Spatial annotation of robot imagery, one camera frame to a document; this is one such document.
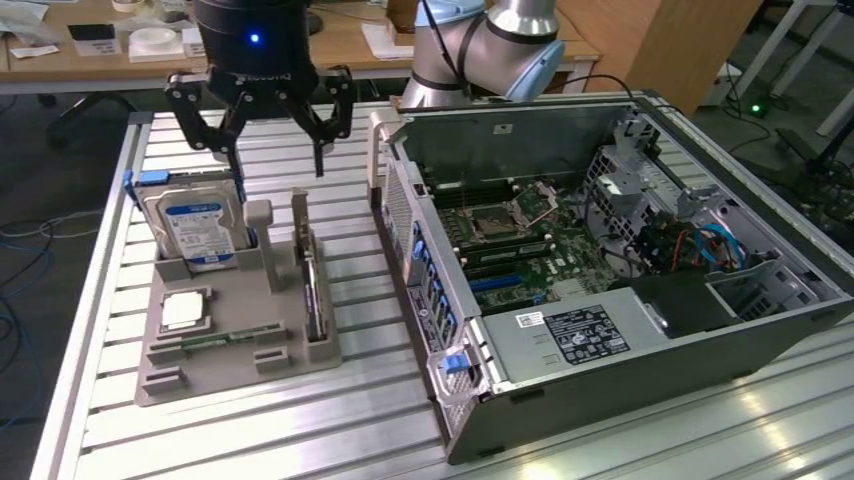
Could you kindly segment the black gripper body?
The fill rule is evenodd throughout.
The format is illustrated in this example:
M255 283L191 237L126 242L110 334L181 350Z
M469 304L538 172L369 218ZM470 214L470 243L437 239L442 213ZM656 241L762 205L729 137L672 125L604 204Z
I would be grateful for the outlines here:
M310 56L307 1L197 1L209 62L207 88L227 107L253 97L249 119L290 116L278 92L306 102L319 84Z

